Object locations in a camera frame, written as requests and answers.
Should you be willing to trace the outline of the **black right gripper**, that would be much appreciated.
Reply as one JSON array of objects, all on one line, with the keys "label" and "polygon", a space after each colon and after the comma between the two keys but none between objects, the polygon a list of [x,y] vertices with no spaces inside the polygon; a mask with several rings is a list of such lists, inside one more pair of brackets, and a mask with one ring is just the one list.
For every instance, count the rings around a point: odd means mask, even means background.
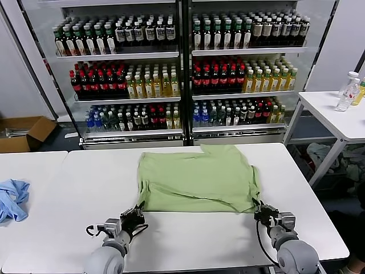
[{"label": "black right gripper", "polygon": [[265,227],[274,227],[277,224],[279,210],[272,205],[265,204],[262,200],[252,198],[254,204],[254,220],[260,222]]}]

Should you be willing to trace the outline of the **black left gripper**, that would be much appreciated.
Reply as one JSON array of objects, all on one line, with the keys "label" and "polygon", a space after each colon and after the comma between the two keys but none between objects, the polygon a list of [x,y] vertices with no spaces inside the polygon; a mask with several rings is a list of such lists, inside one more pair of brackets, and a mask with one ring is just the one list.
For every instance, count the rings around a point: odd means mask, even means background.
[{"label": "black left gripper", "polygon": [[144,204],[145,201],[142,201],[134,208],[130,208],[120,215],[121,230],[126,231],[130,237],[135,237],[147,229],[147,223],[143,215]]}]

